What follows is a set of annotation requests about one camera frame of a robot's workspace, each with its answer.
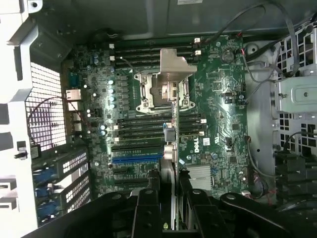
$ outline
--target pcie slot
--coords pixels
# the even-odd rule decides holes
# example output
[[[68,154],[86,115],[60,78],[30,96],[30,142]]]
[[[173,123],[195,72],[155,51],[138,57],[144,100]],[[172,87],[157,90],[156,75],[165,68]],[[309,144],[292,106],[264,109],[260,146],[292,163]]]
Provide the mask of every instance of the pcie slot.
[[[140,150],[140,149],[163,149],[164,143],[155,143],[155,144],[136,144],[136,145],[114,145],[111,147],[112,152],[120,151],[131,151],[131,150]]]
[[[153,46],[137,46],[137,47],[117,47],[115,48],[116,53],[122,53],[122,52],[134,52],[134,51],[150,51],[150,50],[158,50],[160,51],[162,48],[175,48],[177,51],[181,49],[192,49],[193,46],[189,43],[181,43],[181,44],[161,44],[161,45],[153,45]]]
[[[160,158],[162,158],[161,154],[113,157],[112,163],[113,164],[122,164],[122,163],[138,163],[138,162],[158,161]]]
[[[148,183],[147,178],[134,178],[134,179],[120,179],[115,180],[114,185],[133,185],[133,184],[140,184],[140,183]]]

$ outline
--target motherboard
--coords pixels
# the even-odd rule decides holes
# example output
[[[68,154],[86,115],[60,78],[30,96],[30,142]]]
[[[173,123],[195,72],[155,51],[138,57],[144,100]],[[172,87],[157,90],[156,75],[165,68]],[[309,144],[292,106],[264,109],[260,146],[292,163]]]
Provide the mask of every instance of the motherboard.
[[[157,81],[160,50],[173,48],[197,72],[179,83],[178,166],[195,188],[219,198],[248,186],[247,116],[242,38],[121,41],[76,46],[68,80],[80,89],[93,195],[125,194],[148,185],[164,155],[163,127],[171,121],[166,87]],[[74,121],[80,118],[74,114]]]

